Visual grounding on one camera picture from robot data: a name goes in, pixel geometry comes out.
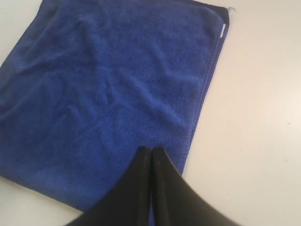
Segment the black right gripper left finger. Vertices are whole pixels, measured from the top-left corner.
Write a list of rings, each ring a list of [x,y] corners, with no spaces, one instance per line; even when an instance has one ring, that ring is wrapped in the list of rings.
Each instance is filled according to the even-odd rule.
[[[138,147],[116,185],[69,226],[147,226],[151,201],[151,149]]]

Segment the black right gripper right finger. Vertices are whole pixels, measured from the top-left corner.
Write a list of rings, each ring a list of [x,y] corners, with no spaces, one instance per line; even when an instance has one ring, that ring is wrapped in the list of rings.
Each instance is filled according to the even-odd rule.
[[[152,206],[156,226],[234,226],[185,182],[164,148],[152,150]]]

